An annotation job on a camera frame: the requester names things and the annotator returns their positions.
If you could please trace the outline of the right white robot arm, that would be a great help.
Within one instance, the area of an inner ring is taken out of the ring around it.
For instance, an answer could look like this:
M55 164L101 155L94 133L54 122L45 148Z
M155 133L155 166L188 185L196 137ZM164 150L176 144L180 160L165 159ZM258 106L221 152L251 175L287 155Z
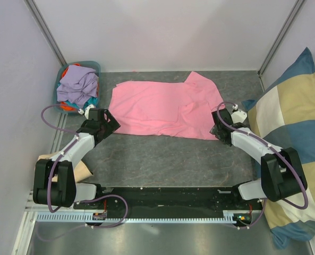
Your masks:
M252 199L267 198L272 202L286 200L290 196L303 194L303 209L308 206L307 180L298 152L292 148L273 145L254 134L243 121L245 112L230 113L220 109L211 113L214 126L210 133L226 145L246 152L260 165L260 179L236 185L231 195L231 204L243 209Z

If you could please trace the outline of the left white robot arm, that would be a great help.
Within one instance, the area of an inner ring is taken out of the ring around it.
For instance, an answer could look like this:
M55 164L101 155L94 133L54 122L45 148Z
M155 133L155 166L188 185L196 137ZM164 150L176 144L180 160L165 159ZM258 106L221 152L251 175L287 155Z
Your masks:
M51 213L73 205L76 197L74 168L97 144L113 134L121 125L108 109L91 108L86 120L61 151L35 165L33 200L47 205Z

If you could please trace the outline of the pink t shirt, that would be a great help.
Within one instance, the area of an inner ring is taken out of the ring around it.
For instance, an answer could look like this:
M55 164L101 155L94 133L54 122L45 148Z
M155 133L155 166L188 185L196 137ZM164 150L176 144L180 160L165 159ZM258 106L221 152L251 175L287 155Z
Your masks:
M215 83L196 72L184 82L125 81L112 90L109 111L119 134L215 140L211 113L223 102Z

